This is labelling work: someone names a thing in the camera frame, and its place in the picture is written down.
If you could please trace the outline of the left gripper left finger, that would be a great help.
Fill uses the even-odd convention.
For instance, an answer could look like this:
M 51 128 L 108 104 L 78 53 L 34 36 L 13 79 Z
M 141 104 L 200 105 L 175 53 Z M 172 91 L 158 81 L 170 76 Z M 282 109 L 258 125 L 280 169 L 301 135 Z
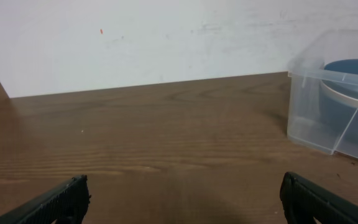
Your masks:
M 87 176 L 75 176 L 0 216 L 0 224 L 81 224 L 90 204 Z

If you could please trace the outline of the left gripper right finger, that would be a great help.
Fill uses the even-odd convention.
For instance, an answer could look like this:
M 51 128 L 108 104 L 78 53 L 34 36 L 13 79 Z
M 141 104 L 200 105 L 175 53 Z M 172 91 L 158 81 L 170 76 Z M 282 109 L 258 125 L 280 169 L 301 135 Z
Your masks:
M 358 224 L 358 206 L 308 179 L 286 172 L 280 187 L 288 224 Z

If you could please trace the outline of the dark blue bowl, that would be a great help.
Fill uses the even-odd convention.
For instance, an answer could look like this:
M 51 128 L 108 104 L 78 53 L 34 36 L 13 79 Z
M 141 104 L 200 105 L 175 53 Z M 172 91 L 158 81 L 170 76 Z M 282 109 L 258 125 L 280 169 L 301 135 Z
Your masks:
M 325 70 L 352 73 L 358 75 L 358 59 L 347 59 L 331 62 L 324 67 Z M 346 83 L 337 83 L 328 80 L 323 80 L 323 83 L 339 93 L 347 96 L 358 98 L 358 86 Z
M 319 110 L 321 120 L 335 133 L 342 134 L 350 123 L 344 139 L 358 144 L 357 107 L 348 106 L 330 97 L 322 88 L 319 90 Z

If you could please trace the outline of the beige bowl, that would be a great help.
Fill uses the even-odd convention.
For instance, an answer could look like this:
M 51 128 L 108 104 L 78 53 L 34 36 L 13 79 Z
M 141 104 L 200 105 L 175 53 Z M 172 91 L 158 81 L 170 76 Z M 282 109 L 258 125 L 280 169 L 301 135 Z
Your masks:
M 323 81 L 320 81 L 320 87 L 325 96 L 334 100 L 337 103 L 352 107 L 358 108 L 358 99 L 342 94 L 331 87 L 327 86 Z

